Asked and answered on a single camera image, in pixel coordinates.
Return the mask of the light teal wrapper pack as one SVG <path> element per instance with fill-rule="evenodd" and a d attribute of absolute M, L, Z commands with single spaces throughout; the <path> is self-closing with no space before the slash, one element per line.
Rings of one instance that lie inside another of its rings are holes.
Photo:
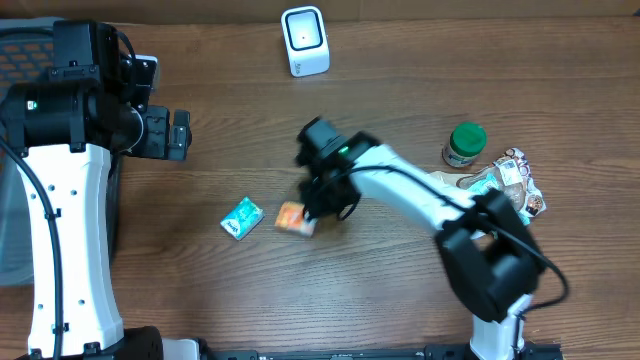
<path fill-rule="evenodd" d="M 522 223 L 528 226 L 531 223 L 530 216 L 524 211 L 527 186 L 528 182 L 522 175 L 515 175 L 512 171 L 503 173 L 500 169 L 489 168 L 469 178 L 464 188 L 474 194 L 486 194 L 491 189 L 502 191 L 510 199 Z"/>

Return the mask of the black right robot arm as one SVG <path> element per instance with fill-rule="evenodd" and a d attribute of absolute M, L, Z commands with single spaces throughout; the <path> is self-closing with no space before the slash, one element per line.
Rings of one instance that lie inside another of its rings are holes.
<path fill-rule="evenodd" d="M 297 141 L 296 162 L 310 173 L 299 186 L 309 218 L 345 219 L 361 198 L 403 213 L 432 237 L 451 289 L 473 316 L 465 358 L 526 355 L 524 317 L 547 266 L 504 193 L 448 185 L 371 135 L 348 138 L 320 117 Z"/>

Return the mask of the green lid jar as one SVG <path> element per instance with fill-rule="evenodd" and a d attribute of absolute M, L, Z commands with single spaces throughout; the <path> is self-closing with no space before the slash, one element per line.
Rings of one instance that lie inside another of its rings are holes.
<path fill-rule="evenodd" d="M 471 165 L 487 144 L 487 134 L 482 126 L 472 122 L 459 124 L 450 134 L 442 150 L 443 160 L 451 167 Z"/>

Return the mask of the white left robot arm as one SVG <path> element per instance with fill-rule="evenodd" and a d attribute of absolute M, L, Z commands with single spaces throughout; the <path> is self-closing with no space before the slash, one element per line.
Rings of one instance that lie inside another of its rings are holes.
<path fill-rule="evenodd" d="M 182 161 L 190 115 L 148 102 L 155 60 L 91 20 L 58 20 L 43 82 L 18 83 L 1 105 L 1 145 L 27 196 L 34 269 L 30 359 L 198 359 L 193 339 L 128 329 L 111 281 L 108 182 L 121 156 Z"/>

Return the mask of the teal tissue pack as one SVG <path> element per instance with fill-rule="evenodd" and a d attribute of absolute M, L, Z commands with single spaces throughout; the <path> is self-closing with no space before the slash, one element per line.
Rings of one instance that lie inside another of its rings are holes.
<path fill-rule="evenodd" d="M 240 241 L 246 237 L 264 218 L 264 211 L 258 205 L 244 197 L 236 207 L 221 221 L 221 227 L 234 239 Z"/>

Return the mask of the beige clear snack bag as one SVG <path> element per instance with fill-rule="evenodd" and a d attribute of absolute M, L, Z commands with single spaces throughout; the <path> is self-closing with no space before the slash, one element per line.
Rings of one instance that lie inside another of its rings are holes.
<path fill-rule="evenodd" d="M 525 226 L 546 209 L 543 194 L 534 183 L 529 162 L 518 148 L 507 149 L 490 165 L 473 174 L 436 171 L 432 176 L 474 194 L 485 194 L 491 189 L 502 191 L 510 198 Z"/>

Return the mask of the orange tissue pack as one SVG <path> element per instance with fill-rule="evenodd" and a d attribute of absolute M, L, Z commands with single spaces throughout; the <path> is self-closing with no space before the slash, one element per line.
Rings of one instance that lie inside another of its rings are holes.
<path fill-rule="evenodd" d="M 310 219 L 306 215 L 303 204 L 286 201 L 282 204 L 276 217 L 275 227 L 278 230 L 311 237 L 314 234 L 316 222 L 316 219 Z"/>

